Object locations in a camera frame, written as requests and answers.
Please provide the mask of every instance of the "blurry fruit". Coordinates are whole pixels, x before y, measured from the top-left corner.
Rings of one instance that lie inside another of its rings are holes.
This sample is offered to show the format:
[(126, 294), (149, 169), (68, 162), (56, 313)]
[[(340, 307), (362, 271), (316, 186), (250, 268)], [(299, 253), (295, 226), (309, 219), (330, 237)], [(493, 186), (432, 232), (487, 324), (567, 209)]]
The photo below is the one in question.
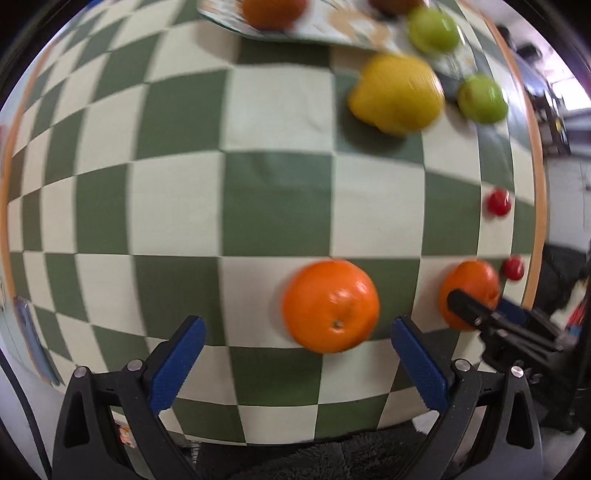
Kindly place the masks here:
[(433, 122), (444, 98), (439, 79), (425, 61), (377, 54), (362, 70), (348, 104), (362, 122), (404, 136)]
[(447, 296), (453, 290), (463, 290), (492, 310), (496, 309), (501, 297), (499, 275), (490, 263), (470, 260), (459, 264), (443, 281), (438, 303), (439, 312), (447, 324), (456, 330), (473, 330), (474, 328), (447, 308)]
[(417, 8), (408, 16), (413, 45), (430, 55), (448, 53), (460, 43), (460, 31), (449, 15), (437, 8)]
[(481, 124), (500, 122), (509, 111), (501, 87), (481, 74), (470, 77), (460, 85), (457, 104), (464, 116)]
[(343, 352), (367, 340), (378, 321), (378, 292), (367, 273), (345, 260), (303, 268), (283, 297), (292, 337), (317, 353)]
[(385, 15), (408, 15), (425, 6), (424, 0), (369, 0), (369, 4)]
[(504, 217), (511, 211), (511, 195), (505, 189), (495, 189), (486, 198), (486, 209), (491, 215)]
[(309, 0), (243, 0), (242, 16), (257, 30), (287, 30), (302, 16)]
[(519, 281), (525, 275), (525, 265), (521, 257), (509, 257), (502, 264), (501, 270), (507, 280)]

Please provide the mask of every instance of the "tangerine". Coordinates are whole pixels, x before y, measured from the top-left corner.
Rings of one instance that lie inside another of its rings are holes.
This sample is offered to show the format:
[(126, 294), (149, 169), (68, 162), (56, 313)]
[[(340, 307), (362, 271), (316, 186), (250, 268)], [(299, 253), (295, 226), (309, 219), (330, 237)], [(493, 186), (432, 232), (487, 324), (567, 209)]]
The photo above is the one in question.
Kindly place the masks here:
[(301, 346), (316, 353), (344, 352), (367, 340), (379, 316), (369, 275), (345, 260), (303, 268), (285, 292), (285, 325)]
[(242, 16), (257, 30), (286, 30), (302, 16), (309, 0), (243, 0)]
[(439, 312), (447, 324), (456, 330), (474, 330), (447, 308), (447, 296), (453, 290), (463, 290), (483, 305), (494, 310), (501, 298), (499, 275), (494, 267), (483, 260), (470, 260), (459, 264), (443, 281), (439, 290)]

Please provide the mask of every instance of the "green apple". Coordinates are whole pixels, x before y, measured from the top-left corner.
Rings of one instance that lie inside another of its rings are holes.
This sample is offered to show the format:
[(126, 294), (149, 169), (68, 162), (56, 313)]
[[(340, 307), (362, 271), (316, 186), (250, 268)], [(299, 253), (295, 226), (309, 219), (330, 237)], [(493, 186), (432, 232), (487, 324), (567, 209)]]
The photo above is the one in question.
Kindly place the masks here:
[(460, 31), (449, 15), (436, 8), (417, 8), (408, 16), (408, 36), (423, 53), (436, 55), (454, 50)]
[(480, 124), (495, 124), (507, 116), (509, 105), (497, 83), (477, 74), (460, 85), (457, 104), (464, 116)]

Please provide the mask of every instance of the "table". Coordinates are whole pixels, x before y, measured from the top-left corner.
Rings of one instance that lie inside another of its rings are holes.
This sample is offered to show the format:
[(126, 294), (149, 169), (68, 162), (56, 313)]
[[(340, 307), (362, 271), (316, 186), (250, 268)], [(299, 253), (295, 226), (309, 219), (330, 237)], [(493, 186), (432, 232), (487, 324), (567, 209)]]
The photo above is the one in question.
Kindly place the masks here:
[[(529, 275), (504, 295), (531, 304), (545, 203), (498, 33), (443, 3), (506, 90), (507, 121), (475, 126), (447, 105), (422, 133), (388, 137), (345, 105), (371, 53), (243, 39), (198, 19), (194, 0), (105, 0), (73, 20), (13, 125), (4, 225), (9, 287), (30, 300), (59, 389), (76, 365), (145, 358), (198, 314), (207, 345), (166, 428), (292, 443), (426, 410), (389, 342), (399, 314), (448, 358), (479, 362), (474, 334), (438, 314), (439, 284), (467, 258), (499, 268), (520, 254)], [(482, 213), (493, 186), (514, 192), (504, 219)], [(369, 341), (321, 356), (294, 343), (279, 305), (327, 257), (371, 276), (381, 316)]]

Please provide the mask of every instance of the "wooden table edge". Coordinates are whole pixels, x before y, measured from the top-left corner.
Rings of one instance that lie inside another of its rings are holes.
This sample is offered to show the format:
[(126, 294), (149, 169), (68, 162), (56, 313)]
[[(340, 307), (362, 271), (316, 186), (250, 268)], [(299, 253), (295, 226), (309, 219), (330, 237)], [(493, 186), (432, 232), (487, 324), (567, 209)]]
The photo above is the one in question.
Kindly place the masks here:
[[(41, 68), (45, 64), (47, 57), (51, 53), (55, 43), (56, 42), (53, 41), (47, 45), (45, 51), (41, 54), (40, 58), (37, 60), (37, 63), (35, 64), (35, 67), (33, 68), (33, 71), (31, 72), (31, 76), (28, 79), (27, 85), (22, 94), (21, 101), (18, 105), (17, 112), (15, 113), (14, 119), (10, 126), (10, 133), (8, 134), (6, 140), (6, 148), (4, 149), (4, 172), (2, 177), (2, 190), (0, 193), (0, 255), (2, 255), (2, 265), (4, 267), (5, 277), (4, 280), (6, 281), (6, 288), (8, 292), (8, 298), (6, 299), (6, 301), (7, 303), (12, 303), (12, 308), (13, 310), (15, 310), (15, 312), (16, 308), (14, 304), (14, 299), (16, 297), (16, 289), (14, 287), (14, 277), (12, 276), (12, 265), (10, 259), (10, 248), (8, 245), (8, 188), (10, 185), (10, 175), (12, 172), (12, 157), (16, 153), (14, 151), (14, 148), (17, 142), (18, 129), (21, 126), (22, 116), (25, 112), (25, 106), (27, 105), (29, 97), (31, 96), (31, 92), (33, 91), (35, 81), (39, 76)], [(17, 325), (21, 331), (23, 339), (25, 339), (26, 337), (21, 322), (17, 321)], [(27, 341), (25, 341), (25, 346), (27, 347), (27, 352), (29, 354), (29, 357), (31, 358), (31, 362), (33, 362), (33, 365), (39, 373), (40, 378), (44, 382), (50, 383), (49, 380), (47, 380), (41, 374), (39, 366), (37, 365), (37, 362), (35, 361), (35, 358), (31, 353), (31, 349), (29, 348)]]
[(531, 156), (534, 172), (535, 234), (533, 252), (531, 253), (530, 269), (521, 305), (526, 309), (530, 309), (534, 304), (535, 292), (538, 288), (538, 281), (540, 279), (542, 249), (544, 248), (548, 222), (548, 200), (546, 193), (546, 179), (540, 129), (538, 128), (538, 122), (535, 119), (534, 109), (531, 106), (530, 99), (525, 91), (523, 80), (521, 79), (521, 73), (519, 72), (519, 68), (513, 57), (513, 53), (507, 46), (507, 43), (505, 42), (505, 39), (502, 37), (501, 33), (497, 30), (496, 25), (485, 14), (469, 5), (466, 0), (457, 1), (482, 17), (486, 23), (486, 26), (489, 28), (493, 37), (495, 38), (497, 45), (501, 49), (507, 65), (509, 66), (509, 71), (511, 72), (513, 81), (517, 84), (517, 87), (524, 100), (525, 111), (527, 114), (527, 125), (530, 132)]

